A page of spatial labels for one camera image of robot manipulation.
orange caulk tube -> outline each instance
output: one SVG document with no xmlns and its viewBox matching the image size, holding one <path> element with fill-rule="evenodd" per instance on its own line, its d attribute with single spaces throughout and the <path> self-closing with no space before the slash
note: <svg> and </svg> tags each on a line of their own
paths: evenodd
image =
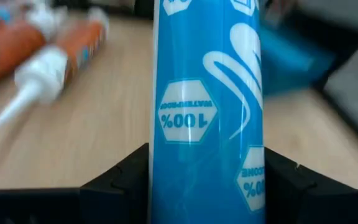
<svg viewBox="0 0 358 224">
<path fill-rule="evenodd" d="M 0 30 L 0 79 L 43 47 L 58 30 L 65 11 L 39 7 L 26 19 Z"/>
<path fill-rule="evenodd" d="M 14 21 L 16 16 L 22 15 L 37 4 L 46 4 L 45 0 L 15 0 L 0 2 L 0 27 Z"/>
<path fill-rule="evenodd" d="M 92 8 L 88 21 L 78 23 L 21 65 L 15 72 L 19 92 L 0 114 L 0 125 L 16 117 L 35 101 L 53 102 L 99 49 L 108 29 L 109 19 L 104 12 Z"/>
</svg>

blue object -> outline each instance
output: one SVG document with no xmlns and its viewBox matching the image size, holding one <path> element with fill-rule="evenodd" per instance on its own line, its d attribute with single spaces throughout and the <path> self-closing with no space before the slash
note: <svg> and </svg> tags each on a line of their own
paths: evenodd
<svg viewBox="0 0 358 224">
<path fill-rule="evenodd" d="M 258 0 L 155 10 L 152 224 L 265 223 Z"/>
<path fill-rule="evenodd" d="M 261 25 L 264 95 L 305 88 L 320 79 L 334 55 L 288 28 Z"/>
<path fill-rule="evenodd" d="M 13 20 L 13 15 L 7 6 L 0 5 L 0 20 L 4 21 L 5 23 L 10 23 Z"/>
</svg>

white plastic nozzle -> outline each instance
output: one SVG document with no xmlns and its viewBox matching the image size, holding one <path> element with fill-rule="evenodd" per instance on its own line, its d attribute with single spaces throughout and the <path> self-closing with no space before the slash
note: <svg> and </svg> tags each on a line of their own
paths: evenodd
<svg viewBox="0 0 358 224">
<path fill-rule="evenodd" d="M 46 46 L 15 71 L 17 96 L 0 114 L 0 126 L 14 119 L 35 101 L 51 103 L 64 86 L 68 56 L 55 46 Z"/>
<path fill-rule="evenodd" d="M 20 92 L 0 114 L 0 127 L 6 122 L 14 119 L 33 102 L 37 101 L 42 95 L 43 90 L 44 85 L 38 80 L 29 80 L 24 86 L 22 86 Z"/>
<path fill-rule="evenodd" d="M 107 39 L 109 34 L 110 20 L 106 13 L 99 7 L 92 7 L 88 13 L 88 19 L 90 21 L 98 21 L 103 24 L 104 33 Z"/>
<path fill-rule="evenodd" d="M 34 9 L 26 14 L 26 20 L 38 28 L 46 40 L 50 40 L 58 32 L 66 18 L 67 7 L 53 10 L 46 4 L 36 4 Z"/>
<path fill-rule="evenodd" d="M 31 6 L 36 6 L 38 4 L 44 4 L 47 6 L 51 6 L 52 4 L 51 0 L 24 0 L 24 4 L 28 4 Z"/>
</svg>

wooden table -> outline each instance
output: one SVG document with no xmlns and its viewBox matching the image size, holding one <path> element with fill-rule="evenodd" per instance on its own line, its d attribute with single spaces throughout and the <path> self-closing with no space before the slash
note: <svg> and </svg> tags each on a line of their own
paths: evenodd
<svg viewBox="0 0 358 224">
<path fill-rule="evenodd" d="M 105 48 L 52 106 L 0 129 L 0 188 L 80 186 L 149 141 L 152 22 L 111 18 Z M 16 93 L 0 83 L 0 110 Z M 265 102 L 265 145 L 358 188 L 358 139 L 311 90 Z"/>
</svg>

white nozzle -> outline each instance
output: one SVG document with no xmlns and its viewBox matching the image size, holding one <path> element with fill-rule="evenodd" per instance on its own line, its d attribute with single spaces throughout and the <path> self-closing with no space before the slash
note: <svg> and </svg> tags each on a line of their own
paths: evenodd
<svg viewBox="0 0 358 224">
<path fill-rule="evenodd" d="M 37 4 L 26 14 L 26 20 L 36 26 L 46 40 L 50 40 L 57 33 L 66 18 L 67 7 L 53 10 L 46 4 Z"/>
<path fill-rule="evenodd" d="M 16 97 L 4 108 L 0 114 L 0 127 L 22 113 L 34 101 L 37 101 L 44 86 L 38 80 L 29 80 L 22 86 Z"/>
<path fill-rule="evenodd" d="M 52 1 L 51 0 L 24 0 L 24 3 L 25 4 L 29 4 L 31 6 L 36 6 L 36 5 L 39 5 L 39 4 L 44 4 L 44 5 L 47 5 L 47 6 L 51 6 L 52 4 Z"/>
<path fill-rule="evenodd" d="M 106 39 L 107 39 L 109 33 L 110 21 L 106 13 L 99 7 L 92 7 L 88 13 L 88 19 L 90 21 L 98 21 L 103 24 L 104 33 L 106 34 Z"/>
</svg>

